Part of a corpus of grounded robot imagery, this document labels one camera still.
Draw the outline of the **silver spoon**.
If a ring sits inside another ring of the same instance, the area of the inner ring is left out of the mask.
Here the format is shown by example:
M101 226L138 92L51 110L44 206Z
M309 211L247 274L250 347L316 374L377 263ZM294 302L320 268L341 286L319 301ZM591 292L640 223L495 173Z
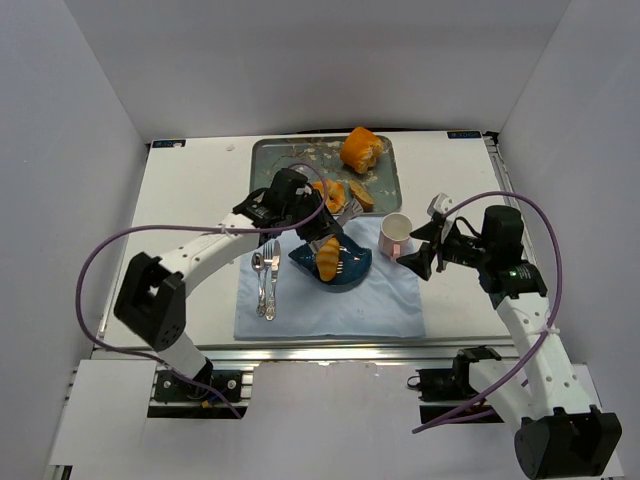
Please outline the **silver spoon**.
M258 286L258 302L256 306L256 314L259 317L263 317L265 315L265 290L262 274L265 269L265 261L263 255L259 252L254 252L251 257L251 268L257 275L257 286Z

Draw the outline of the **striped orange bread roll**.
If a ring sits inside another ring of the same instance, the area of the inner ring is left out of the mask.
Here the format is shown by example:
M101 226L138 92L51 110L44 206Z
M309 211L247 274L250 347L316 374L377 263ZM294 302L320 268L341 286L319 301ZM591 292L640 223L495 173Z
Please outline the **striped orange bread roll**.
M340 243L336 237L330 238L316 253L316 267L323 282L332 281L339 264Z

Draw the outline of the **blue shell-shaped plate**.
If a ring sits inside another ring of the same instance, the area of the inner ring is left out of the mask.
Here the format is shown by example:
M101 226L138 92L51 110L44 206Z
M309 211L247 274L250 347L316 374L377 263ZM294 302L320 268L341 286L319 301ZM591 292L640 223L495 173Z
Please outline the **blue shell-shaped plate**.
M308 244L295 248L288 254L290 260L303 272L322 285L340 289L350 288L360 283L368 274L372 265L372 252L357 244L351 237L341 233L334 235L340 243L340 256L337 274L332 281L323 282L316 267L316 253Z

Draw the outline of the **pink and white mug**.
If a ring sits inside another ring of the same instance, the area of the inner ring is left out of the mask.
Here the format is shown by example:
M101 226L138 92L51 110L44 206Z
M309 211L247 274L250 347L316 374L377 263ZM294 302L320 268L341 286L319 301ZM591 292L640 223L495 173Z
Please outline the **pink and white mug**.
M406 215L398 212L386 215L380 225L380 252L392 261L405 255L409 251L412 230L412 222Z

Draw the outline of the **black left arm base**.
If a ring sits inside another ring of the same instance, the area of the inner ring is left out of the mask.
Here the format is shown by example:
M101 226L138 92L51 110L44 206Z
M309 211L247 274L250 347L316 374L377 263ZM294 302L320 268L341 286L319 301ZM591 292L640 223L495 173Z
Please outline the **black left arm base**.
M201 385L185 382L166 366L156 369L147 417L151 419L240 420L251 398L253 372L239 364L211 366Z

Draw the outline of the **floral metal tray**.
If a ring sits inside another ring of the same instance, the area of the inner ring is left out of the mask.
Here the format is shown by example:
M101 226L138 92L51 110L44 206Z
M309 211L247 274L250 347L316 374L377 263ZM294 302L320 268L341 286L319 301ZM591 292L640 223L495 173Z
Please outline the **floral metal tray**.
M402 193L391 140L382 136L383 151L374 167L364 174L340 159L340 151L346 137L303 136L272 138L257 141L252 150L249 189L254 191L271 185L277 171L293 163L314 166L323 177L342 183L357 182L373 198L368 215L384 216L398 211L402 205Z

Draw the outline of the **light blue cloth placemat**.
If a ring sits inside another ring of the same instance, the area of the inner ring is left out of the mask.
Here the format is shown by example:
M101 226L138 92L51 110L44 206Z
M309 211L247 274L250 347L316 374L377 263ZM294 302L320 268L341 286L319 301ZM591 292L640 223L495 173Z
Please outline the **light blue cloth placemat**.
M282 256L276 291L276 317L256 313L257 274L251 256L240 261L234 338L236 340L312 337L423 338L425 320L419 278L392 262L378 248L382 219L364 216L349 221L345 234L371 252L371 266L357 282L334 286L306 267L315 260L293 231L279 237Z

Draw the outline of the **silver knife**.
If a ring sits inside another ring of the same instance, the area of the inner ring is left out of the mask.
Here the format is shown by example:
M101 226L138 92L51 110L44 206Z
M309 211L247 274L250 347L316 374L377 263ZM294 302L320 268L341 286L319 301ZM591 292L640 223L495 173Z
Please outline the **silver knife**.
M266 316L268 321L272 321L276 317L276 287L280 267L281 246L278 240L274 241L271 262L271 280L269 296L266 302Z

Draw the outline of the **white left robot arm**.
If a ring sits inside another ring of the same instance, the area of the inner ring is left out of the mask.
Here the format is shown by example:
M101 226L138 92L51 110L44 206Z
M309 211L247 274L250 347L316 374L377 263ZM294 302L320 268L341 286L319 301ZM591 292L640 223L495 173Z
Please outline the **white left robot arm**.
M114 315L148 345L157 361L191 390L211 386L213 366L186 333L186 300L209 276L236 258L293 230L312 251L342 234L363 213L356 200L339 208L323 181L316 189L295 164L279 170L270 186L251 192L216 226L159 256L131 258Z

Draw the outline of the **large orange bread loaf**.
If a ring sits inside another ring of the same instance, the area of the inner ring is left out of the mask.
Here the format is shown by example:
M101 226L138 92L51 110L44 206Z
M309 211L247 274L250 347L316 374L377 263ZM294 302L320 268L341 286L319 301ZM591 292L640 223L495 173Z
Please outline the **large orange bread loaf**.
M356 173L365 174L375 166L383 151L384 143L379 137L364 127L356 127L346 137L340 159Z

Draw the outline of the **seeded bread slice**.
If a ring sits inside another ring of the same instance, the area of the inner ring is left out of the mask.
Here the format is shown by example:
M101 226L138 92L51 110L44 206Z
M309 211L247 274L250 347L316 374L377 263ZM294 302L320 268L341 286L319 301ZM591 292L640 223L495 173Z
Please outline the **seeded bread slice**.
M365 211L371 211L373 209L374 199L360 183L350 180L349 188L352 196L358 201Z

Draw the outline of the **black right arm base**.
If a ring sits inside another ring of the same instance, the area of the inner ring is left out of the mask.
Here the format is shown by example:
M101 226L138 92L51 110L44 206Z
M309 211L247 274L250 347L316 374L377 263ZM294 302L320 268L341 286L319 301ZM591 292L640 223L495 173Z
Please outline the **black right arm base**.
M407 388L419 393L420 421L427 423L464 403L477 394L469 384L469 366L484 360L499 361L502 357L486 346L460 349L449 368L427 368L416 371L407 379Z

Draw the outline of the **silver fork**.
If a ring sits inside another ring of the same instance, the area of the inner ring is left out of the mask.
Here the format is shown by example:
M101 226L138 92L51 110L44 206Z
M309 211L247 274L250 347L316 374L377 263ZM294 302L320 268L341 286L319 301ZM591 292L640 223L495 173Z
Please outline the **silver fork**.
M263 260L264 260L264 278L263 278L263 301L262 310L263 316L266 320L271 321L273 314L271 313L271 307L269 306L269 282L270 282L270 269L273 261L273 244L271 242L263 245Z

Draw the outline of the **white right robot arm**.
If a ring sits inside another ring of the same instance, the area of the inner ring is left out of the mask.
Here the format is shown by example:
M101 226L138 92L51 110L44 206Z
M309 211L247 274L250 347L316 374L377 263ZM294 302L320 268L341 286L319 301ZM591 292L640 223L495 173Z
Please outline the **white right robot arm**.
M552 323L546 285L524 257L520 212L489 206L481 231L464 235L451 211L432 204L430 221L411 234L421 241L420 249L398 262L423 279L448 263L476 270L528 382L510 375L497 353L477 347L456 356L456 383L487 394L514 432L515 455L528 478L601 476L621 438L621 424L615 414L600 411L576 375Z

